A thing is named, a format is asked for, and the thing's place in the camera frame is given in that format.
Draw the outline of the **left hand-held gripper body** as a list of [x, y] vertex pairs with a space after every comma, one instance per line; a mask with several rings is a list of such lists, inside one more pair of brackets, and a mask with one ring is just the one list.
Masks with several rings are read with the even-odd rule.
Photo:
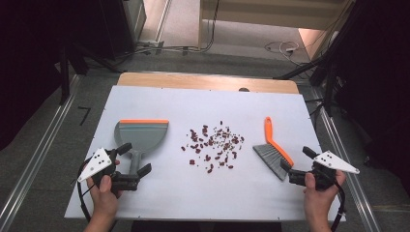
[[99, 186], [104, 175], [108, 175], [112, 181], [111, 191], [118, 194], [120, 190], [137, 190], [140, 178], [137, 174], [121, 174], [116, 170], [118, 154], [116, 149], [106, 150], [99, 148], [91, 158], [87, 160], [85, 167], [80, 169], [77, 182], [80, 184], [88, 178], [92, 178], [94, 184]]

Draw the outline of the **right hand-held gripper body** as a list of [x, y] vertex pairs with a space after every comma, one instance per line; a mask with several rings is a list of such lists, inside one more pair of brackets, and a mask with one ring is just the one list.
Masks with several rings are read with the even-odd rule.
[[[312, 173], [315, 178], [315, 188], [317, 190], [326, 190], [335, 183], [337, 170], [353, 174], [360, 173], [358, 168], [330, 151], [318, 154], [318, 156], [312, 160], [311, 170], [308, 172]], [[306, 185], [305, 176], [308, 172], [290, 169], [288, 171], [289, 182], [304, 187]]]

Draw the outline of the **orange brush with grey bristles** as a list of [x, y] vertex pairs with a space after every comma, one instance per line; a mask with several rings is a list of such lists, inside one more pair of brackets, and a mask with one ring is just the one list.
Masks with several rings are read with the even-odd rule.
[[273, 122], [270, 117], [266, 117], [264, 120], [264, 132], [266, 143], [262, 145], [255, 145], [252, 149], [275, 173], [275, 175], [281, 181], [284, 181], [288, 172], [280, 167], [280, 161], [287, 160], [292, 167], [294, 165], [294, 161], [274, 140]]

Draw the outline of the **grey dustpan with orange lip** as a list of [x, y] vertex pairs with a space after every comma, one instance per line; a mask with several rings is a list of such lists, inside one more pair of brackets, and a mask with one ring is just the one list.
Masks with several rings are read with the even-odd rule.
[[118, 146], [131, 143], [132, 154], [130, 174], [136, 174], [141, 157], [155, 150], [165, 138], [168, 120], [164, 119], [122, 119], [114, 129], [114, 139]]

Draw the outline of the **scatter of dark red beans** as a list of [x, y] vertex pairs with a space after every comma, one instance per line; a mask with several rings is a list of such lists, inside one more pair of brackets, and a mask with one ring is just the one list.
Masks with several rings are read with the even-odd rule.
[[181, 145], [183, 152], [190, 153], [189, 165], [203, 168], [207, 174], [216, 169], [234, 168], [234, 161], [243, 150], [245, 138], [223, 120], [216, 125], [203, 125], [199, 130], [190, 129]]

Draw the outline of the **person's left hand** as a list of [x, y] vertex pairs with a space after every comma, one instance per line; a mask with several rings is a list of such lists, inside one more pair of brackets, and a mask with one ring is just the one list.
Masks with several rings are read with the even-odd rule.
[[92, 178], [88, 178], [86, 182], [90, 188], [94, 204], [91, 220], [98, 223], [109, 223], [114, 220], [118, 210], [118, 199], [117, 196], [111, 192], [111, 178], [108, 175], [104, 175], [98, 187], [94, 186]]

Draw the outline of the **person's right hand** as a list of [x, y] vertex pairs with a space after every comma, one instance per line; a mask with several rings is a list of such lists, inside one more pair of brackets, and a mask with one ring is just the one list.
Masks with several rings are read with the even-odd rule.
[[307, 216], [327, 217], [330, 207], [337, 196], [339, 189], [332, 185], [326, 190], [317, 190], [316, 181], [312, 173], [305, 176], [306, 188], [304, 189], [304, 208]]

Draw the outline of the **white table board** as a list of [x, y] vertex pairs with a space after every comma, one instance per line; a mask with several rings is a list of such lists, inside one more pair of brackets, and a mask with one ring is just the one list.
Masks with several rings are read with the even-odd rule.
[[[264, 120], [273, 121], [273, 138], [293, 159], [309, 170], [307, 146], [321, 150], [304, 98], [299, 94], [269, 94], [115, 86], [111, 89], [89, 150], [116, 147], [114, 128], [122, 119], [166, 119], [165, 138], [145, 154], [152, 171], [137, 190], [120, 198], [118, 218], [292, 221], [304, 219], [300, 186], [281, 181], [255, 154], [264, 143]], [[207, 174], [189, 165], [190, 153], [180, 148], [190, 129], [220, 120], [245, 138], [234, 168]]]

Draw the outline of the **black metal stand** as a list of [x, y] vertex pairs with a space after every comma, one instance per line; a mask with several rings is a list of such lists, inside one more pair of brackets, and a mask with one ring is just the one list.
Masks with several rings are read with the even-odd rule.
[[337, 16], [337, 19], [329, 25], [329, 28], [336, 26], [341, 21], [343, 24], [340, 26], [333, 41], [327, 40], [325, 50], [321, 50], [318, 57], [308, 63], [298, 65], [292, 72], [275, 76], [275, 80], [290, 80], [301, 73], [313, 69], [313, 74], [308, 81], [315, 87], [326, 82], [324, 99], [319, 104], [319, 108], [323, 108], [329, 116], [332, 116], [332, 97], [337, 82], [337, 52], [340, 50], [343, 42], [356, 23], [362, 10], [361, 3], [364, 1], [365, 0], [348, 0], [350, 6], [342, 10], [342, 13]]
[[122, 73], [113, 65], [99, 57], [97, 54], [82, 46], [79, 43], [63, 43], [59, 50], [59, 67], [61, 76], [61, 100], [60, 104], [64, 104], [71, 95], [69, 65], [72, 65], [73, 70], [77, 74], [85, 75], [89, 71], [89, 67], [85, 58], [89, 57], [93, 61], [102, 65], [104, 68], [114, 72]]

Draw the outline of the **wooden table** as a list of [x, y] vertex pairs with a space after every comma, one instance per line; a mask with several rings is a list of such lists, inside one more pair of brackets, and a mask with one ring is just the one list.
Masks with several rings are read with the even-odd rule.
[[120, 86], [142, 86], [219, 91], [245, 91], [256, 93], [298, 94], [292, 80], [258, 79], [216, 74], [189, 74], [175, 72], [124, 72]]

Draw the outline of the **dark cabinet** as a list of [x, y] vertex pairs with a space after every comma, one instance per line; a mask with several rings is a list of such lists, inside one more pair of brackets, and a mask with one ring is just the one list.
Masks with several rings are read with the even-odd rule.
[[147, 19], [143, 0], [99, 0], [107, 31], [108, 57], [135, 51]]

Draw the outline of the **aluminium floor rail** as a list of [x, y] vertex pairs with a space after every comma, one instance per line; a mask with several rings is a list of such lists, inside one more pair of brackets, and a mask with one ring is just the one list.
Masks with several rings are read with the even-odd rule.
[[[319, 99], [323, 99], [324, 95], [315, 87], [311, 88], [310, 93], [315, 99], [316, 112], [312, 118], [314, 119], [314, 127], [321, 150], [330, 150], [340, 158], [350, 162], [351, 159], [337, 130], [334, 118], [329, 117], [325, 108], [320, 105]], [[375, 213], [371, 209], [359, 175], [348, 172], [345, 172], [345, 174], [347, 179], [343, 184], [343, 188], [346, 194], [346, 224], [353, 228], [353, 222], [356, 221], [360, 224], [359, 230], [362, 232], [382, 232]]]
[[41, 133], [41, 140], [37, 144], [28, 148], [30, 159], [21, 171], [15, 185], [11, 188], [5, 203], [1, 207], [0, 232], [8, 232], [10, 229], [29, 188], [33, 184], [34, 179], [47, 156], [48, 150], [52, 145], [56, 134], [60, 130], [61, 125], [71, 108], [82, 79], [83, 77], [78, 74], [72, 78], [69, 84], [71, 89], [69, 96], [55, 109], [52, 118], [47, 124], [47, 128]]

